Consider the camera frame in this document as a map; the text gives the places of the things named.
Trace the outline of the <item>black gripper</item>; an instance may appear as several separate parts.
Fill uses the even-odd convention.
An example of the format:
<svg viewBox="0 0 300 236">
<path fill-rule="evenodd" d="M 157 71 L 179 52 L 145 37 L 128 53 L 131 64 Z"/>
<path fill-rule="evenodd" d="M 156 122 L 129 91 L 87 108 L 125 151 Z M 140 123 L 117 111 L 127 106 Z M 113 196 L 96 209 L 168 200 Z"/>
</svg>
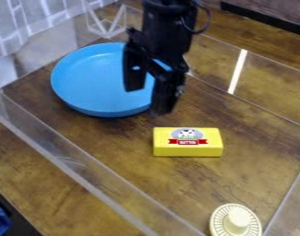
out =
<svg viewBox="0 0 300 236">
<path fill-rule="evenodd" d="M 128 92 L 145 87 L 151 60 L 159 60 L 174 71 L 156 76 L 151 115 L 174 112 L 184 93 L 190 52 L 198 22 L 198 5 L 191 0 L 143 0 L 141 29 L 129 28 L 129 42 L 124 48 L 123 72 Z"/>
</svg>

